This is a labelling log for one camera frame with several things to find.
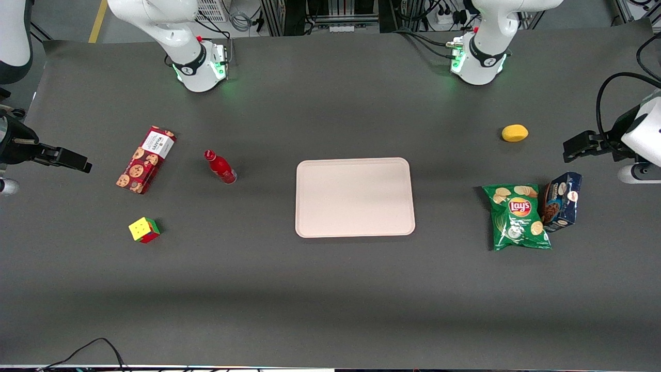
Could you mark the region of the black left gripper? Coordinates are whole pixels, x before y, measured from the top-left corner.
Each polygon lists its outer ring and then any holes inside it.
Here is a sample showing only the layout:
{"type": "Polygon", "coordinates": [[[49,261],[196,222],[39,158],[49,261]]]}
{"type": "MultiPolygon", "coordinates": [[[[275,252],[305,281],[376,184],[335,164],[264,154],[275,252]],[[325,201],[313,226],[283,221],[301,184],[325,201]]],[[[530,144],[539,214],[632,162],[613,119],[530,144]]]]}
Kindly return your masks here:
{"type": "Polygon", "coordinates": [[[642,157],[623,141],[623,135],[634,127],[639,110],[640,106],[635,106],[620,115],[610,130],[604,130],[601,112],[599,112],[599,134],[593,130],[586,130],[565,141],[563,143],[564,163],[602,154],[611,154],[614,162],[621,162],[625,159],[640,162],[642,157]]]}

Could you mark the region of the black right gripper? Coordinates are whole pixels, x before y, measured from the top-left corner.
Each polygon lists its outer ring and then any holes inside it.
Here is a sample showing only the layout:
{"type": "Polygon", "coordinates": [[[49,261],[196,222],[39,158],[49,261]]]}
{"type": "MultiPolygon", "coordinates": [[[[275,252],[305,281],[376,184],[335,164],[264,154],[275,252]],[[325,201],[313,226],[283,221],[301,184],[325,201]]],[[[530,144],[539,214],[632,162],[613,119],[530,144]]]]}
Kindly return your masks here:
{"type": "Polygon", "coordinates": [[[38,143],[36,133],[12,116],[2,116],[1,162],[17,165],[35,158],[35,162],[51,162],[52,166],[65,167],[90,174],[92,163],[75,151],[38,143]]]}

